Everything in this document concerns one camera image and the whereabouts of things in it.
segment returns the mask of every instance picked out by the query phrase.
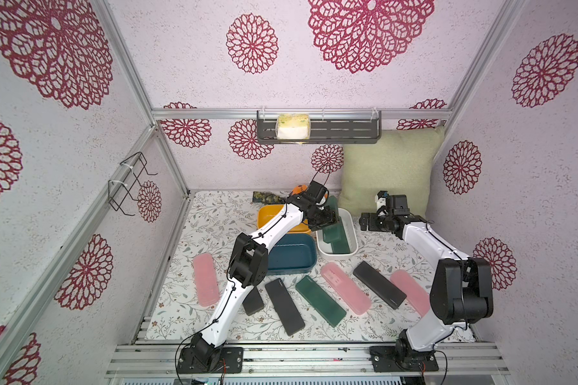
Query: pink pencil case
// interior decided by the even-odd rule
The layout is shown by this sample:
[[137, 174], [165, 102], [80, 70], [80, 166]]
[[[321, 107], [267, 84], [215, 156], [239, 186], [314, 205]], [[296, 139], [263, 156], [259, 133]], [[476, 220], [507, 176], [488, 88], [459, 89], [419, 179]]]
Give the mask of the pink pencil case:
[[330, 262], [323, 266], [321, 275], [355, 314], [361, 315], [370, 309], [370, 298], [337, 264]]
[[411, 306], [424, 317], [430, 310], [430, 297], [424, 288], [404, 270], [397, 270], [392, 273], [390, 281], [407, 295]]
[[220, 294], [212, 254], [206, 252], [193, 258], [193, 270], [195, 271], [195, 287], [197, 288], [199, 304], [201, 306], [216, 304]]

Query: green pillow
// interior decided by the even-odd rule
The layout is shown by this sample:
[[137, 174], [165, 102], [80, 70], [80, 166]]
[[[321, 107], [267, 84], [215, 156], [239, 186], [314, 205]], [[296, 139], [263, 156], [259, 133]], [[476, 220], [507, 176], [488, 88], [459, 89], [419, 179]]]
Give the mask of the green pillow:
[[444, 128], [383, 131], [375, 144], [346, 144], [338, 206], [354, 216], [375, 212], [380, 190], [407, 195], [411, 213], [425, 216], [430, 171]]

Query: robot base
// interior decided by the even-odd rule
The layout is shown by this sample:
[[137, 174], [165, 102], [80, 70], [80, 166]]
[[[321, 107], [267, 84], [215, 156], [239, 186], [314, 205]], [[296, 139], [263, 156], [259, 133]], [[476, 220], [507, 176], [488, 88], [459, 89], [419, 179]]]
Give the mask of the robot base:
[[370, 347], [370, 360], [377, 373], [385, 372], [437, 372], [439, 365], [434, 359], [434, 350], [418, 352], [411, 349], [407, 329], [401, 331], [396, 346]]
[[396, 348], [394, 346], [372, 346], [370, 348], [370, 360], [375, 373], [421, 372], [424, 365], [426, 367], [425, 372], [439, 371], [439, 365], [432, 352], [427, 352], [423, 359], [415, 359], [408, 364], [402, 364], [396, 360]]
[[216, 369], [209, 370], [202, 365], [194, 355], [192, 348], [186, 347], [180, 353], [180, 360], [177, 364], [177, 373], [179, 374], [196, 374], [196, 373], [241, 373], [242, 359], [244, 348], [241, 347], [224, 347], [221, 349], [221, 356], [216, 365]]

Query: floral tablecloth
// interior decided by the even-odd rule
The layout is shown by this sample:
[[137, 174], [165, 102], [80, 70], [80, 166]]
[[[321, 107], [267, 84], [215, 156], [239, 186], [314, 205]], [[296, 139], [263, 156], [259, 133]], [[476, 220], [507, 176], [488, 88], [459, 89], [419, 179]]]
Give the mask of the floral tablecloth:
[[[236, 236], [256, 230], [257, 213], [262, 204], [252, 203], [252, 196], [253, 192], [247, 191], [200, 191], [195, 194], [176, 255], [152, 313], [146, 339], [183, 339], [205, 326], [215, 305], [202, 307], [197, 302], [193, 258], [203, 252], [213, 255], [219, 291], [224, 290], [227, 282], [225, 271]], [[360, 231], [357, 218], [354, 227], [359, 250], [352, 258], [337, 261], [347, 275], [353, 277], [351, 272], [355, 266], [367, 261], [386, 276], [396, 269], [407, 270], [430, 291], [434, 271], [415, 249], [391, 234]], [[394, 310], [357, 279], [358, 286], [371, 297], [372, 306], [365, 314], [356, 316], [321, 277], [321, 268], [327, 262], [319, 257], [309, 275], [347, 310], [346, 317], [336, 328], [332, 328], [295, 290], [295, 284], [303, 274], [282, 275], [280, 277], [306, 324], [302, 331], [287, 336], [264, 288], [267, 282], [278, 277], [268, 276], [258, 286], [265, 309], [248, 317], [240, 307], [228, 340], [393, 341], [403, 329], [420, 319], [408, 301]], [[455, 331], [448, 339], [454, 342], [474, 340], [470, 330]]]

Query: robotic arm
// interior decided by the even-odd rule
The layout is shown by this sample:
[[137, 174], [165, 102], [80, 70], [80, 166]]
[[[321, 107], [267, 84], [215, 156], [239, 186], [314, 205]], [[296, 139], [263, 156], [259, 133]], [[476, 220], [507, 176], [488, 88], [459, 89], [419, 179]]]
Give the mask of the robotic arm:
[[[327, 189], [311, 182], [304, 192], [287, 198], [283, 209], [264, 227], [238, 235], [227, 271], [227, 286], [211, 319], [192, 336], [181, 360], [199, 373], [217, 369], [231, 321], [248, 293], [265, 278], [268, 252], [289, 230], [304, 219], [312, 231], [334, 224], [337, 219], [324, 207]], [[377, 194], [377, 212], [362, 213], [362, 231], [393, 232], [417, 249], [436, 269], [430, 294], [431, 310], [396, 341], [395, 361], [404, 370], [421, 370], [433, 355], [436, 343], [456, 327], [490, 317], [493, 293], [490, 266], [470, 258], [435, 233], [426, 220], [410, 213], [405, 195]]]
[[424, 218], [413, 215], [407, 196], [380, 191], [377, 212], [360, 217], [362, 231], [393, 232], [414, 248], [435, 269], [430, 311], [396, 340], [395, 361], [405, 370], [418, 370], [434, 353], [434, 346], [469, 323], [493, 314], [490, 265], [472, 258], [440, 237]]
[[206, 327], [184, 348], [186, 354], [182, 356], [189, 359], [189, 366], [200, 368], [201, 373], [217, 368], [231, 321], [248, 293], [266, 277], [268, 252], [279, 239], [305, 219], [312, 231], [336, 223], [334, 211], [324, 207], [326, 193], [328, 190], [322, 184], [313, 181], [306, 191], [289, 196], [284, 208], [264, 227], [249, 235], [238, 235], [219, 305]]

